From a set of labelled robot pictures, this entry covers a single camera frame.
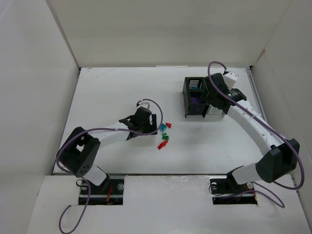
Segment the teal square lego brick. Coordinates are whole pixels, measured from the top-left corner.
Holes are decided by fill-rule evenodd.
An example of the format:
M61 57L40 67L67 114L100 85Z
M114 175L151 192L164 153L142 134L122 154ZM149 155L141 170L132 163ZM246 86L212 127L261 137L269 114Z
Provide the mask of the teal square lego brick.
M167 126L166 126L165 124L161 124L159 130L160 130L161 132L164 132L166 129L167 129Z

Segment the purple rectangular lego brick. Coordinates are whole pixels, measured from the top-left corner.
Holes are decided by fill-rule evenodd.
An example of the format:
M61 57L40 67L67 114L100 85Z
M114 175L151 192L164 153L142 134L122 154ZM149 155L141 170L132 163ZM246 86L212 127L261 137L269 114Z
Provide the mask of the purple rectangular lego brick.
M192 103L192 104L200 104L200 103L201 103L201 100L200 100L199 98L192 97L192 98L191 98L191 103Z

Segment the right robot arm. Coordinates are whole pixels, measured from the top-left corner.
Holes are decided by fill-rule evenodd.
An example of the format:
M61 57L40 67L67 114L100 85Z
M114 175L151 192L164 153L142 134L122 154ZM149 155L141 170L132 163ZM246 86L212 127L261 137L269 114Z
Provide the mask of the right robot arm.
M239 124L263 156L256 163L229 171L224 180L225 188L234 191L241 185L260 180L272 183L297 167L299 143L294 138L287 140L273 133L247 97L239 89L228 88L223 74L205 77L203 83L201 99Z

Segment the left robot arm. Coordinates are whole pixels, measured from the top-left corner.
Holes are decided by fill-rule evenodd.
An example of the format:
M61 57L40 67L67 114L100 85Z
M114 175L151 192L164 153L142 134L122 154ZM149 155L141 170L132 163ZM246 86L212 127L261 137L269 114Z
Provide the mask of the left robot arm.
M86 179L103 192L109 187L110 177L95 165L99 149L137 136L156 134L156 114L145 107L138 107L133 115L104 128L87 131L82 127L76 127L60 148L56 163L75 177Z

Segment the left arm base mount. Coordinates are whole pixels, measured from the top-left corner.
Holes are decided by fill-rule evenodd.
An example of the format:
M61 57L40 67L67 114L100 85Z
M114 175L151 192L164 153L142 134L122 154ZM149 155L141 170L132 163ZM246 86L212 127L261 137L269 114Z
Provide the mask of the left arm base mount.
M107 188L102 191L97 186L90 183L91 194L89 205L122 205L124 192L124 175L111 175ZM78 204L85 205L88 198L88 187L86 182L77 180L76 185L80 188Z

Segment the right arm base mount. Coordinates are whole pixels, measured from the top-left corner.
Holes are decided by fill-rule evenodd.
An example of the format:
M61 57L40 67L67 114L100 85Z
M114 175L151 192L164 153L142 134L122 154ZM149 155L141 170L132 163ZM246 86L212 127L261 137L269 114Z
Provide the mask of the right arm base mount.
M254 184L230 185L225 175L209 178L209 192L214 205L257 205Z

